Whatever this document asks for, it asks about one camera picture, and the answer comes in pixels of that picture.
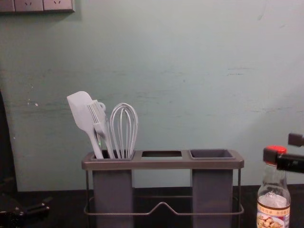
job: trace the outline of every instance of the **utensil holder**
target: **utensil holder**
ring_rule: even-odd
[[[164,205],[176,216],[192,216],[193,228],[231,228],[231,216],[244,212],[240,203],[243,167],[243,158],[232,150],[135,151],[129,160],[96,159],[94,153],[89,153],[82,161],[82,168],[86,170],[87,191],[88,172],[93,174],[96,212],[85,207],[85,213],[97,216],[97,228],[133,228],[133,216],[149,216]],[[192,211],[179,213],[168,203],[160,202],[149,212],[134,212],[132,170],[136,169],[191,169]],[[238,169],[237,212],[232,212],[233,169]]]

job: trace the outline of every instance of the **wall socket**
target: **wall socket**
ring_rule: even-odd
[[[15,12],[14,0],[0,0],[0,12]]]
[[[15,0],[16,12],[43,11],[42,0]]]
[[[57,10],[74,12],[73,0],[43,0],[43,6],[45,11]]]

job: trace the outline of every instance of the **bottle label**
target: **bottle label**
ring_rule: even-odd
[[[257,228],[289,228],[290,206],[271,208],[257,203]]]

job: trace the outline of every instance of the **white whisk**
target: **white whisk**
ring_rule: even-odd
[[[118,114],[117,124],[114,124],[116,114]],[[124,117],[125,116],[125,138],[124,138]],[[118,140],[115,134],[115,125],[118,133]],[[112,111],[110,117],[110,128],[113,142],[118,158],[131,158],[136,142],[138,129],[138,116],[135,109],[126,103],[118,104]]]

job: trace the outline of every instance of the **painted wall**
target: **painted wall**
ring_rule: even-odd
[[[66,100],[79,90],[108,114],[136,108],[137,149],[235,149],[242,184],[260,184],[262,149],[304,133],[303,74],[303,0],[78,0],[70,15],[0,17],[21,191],[84,188],[92,148]],[[137,187],[190,185],[189,171],[135,176]]]

